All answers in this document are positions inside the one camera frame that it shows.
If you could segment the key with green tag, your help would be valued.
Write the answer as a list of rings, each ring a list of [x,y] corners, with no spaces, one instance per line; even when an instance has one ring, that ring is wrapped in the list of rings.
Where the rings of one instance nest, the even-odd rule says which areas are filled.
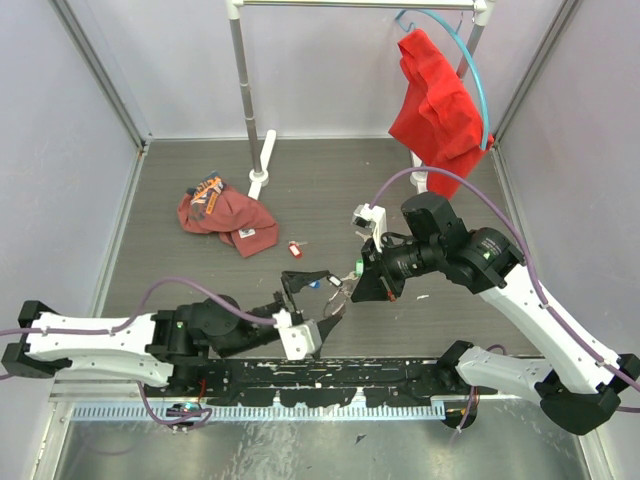
[[[346,276],[342,278],[343,281],[346,280],[358,280],[364,271],[364,263],[362,259],[358,259],[355,261],[354,268],[351,272],[349,272]]]

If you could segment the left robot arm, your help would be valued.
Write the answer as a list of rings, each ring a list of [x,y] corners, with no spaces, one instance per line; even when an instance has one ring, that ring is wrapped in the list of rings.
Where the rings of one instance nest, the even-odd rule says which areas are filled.
[[[139,304],[127,318],[64,316],[44,303],[23,304],[18,341],[6,345],[1,365],[8,378],[52,378],[62,370],[92,371],[151,387],[168,387],[178,396],[194,393],[198,368],[212,358],[229,358],[279,342],[289,361],[317,359],[343,309],[322,319],[305,318],[295,303],[303,288],[328,281],[338,294],[345,283],[328,271],[285,271],[282,287],[267,305],[244,311],[230,296],[215,294],[186,278],[177,284],[204,295],[200,302],[148,312]]]

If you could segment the large metal keyring with clips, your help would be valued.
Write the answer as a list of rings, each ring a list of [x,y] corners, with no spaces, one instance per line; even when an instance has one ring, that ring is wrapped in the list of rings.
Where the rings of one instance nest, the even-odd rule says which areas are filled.
[[[354,290],[354,283],[344,283],[339,287],[326,302],[322,311],[322,316],[324,318],[328,318],[343,312],[347,302],[351,299]]]

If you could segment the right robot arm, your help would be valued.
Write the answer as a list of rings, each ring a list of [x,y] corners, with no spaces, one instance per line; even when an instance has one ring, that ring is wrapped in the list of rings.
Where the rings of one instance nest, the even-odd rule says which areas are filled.
[[[372,236],[361,249],[363,273],[352,301],[394,301],[406,280],[439,272],[505,315],[542,355],[515,358],[457,341],[437,362],[444,390],[459,394],[473,386],[516,395],[576,435],[619,411],[623,379],[639,376],[638,357],[609,349],[546,290],[536,291],[523,253],[507,237],[493,228],[467,229],[449,201],[432,192],[406,200],[401,213],[408,236],[387,231],[384,208],[355,209],[354,225]]]

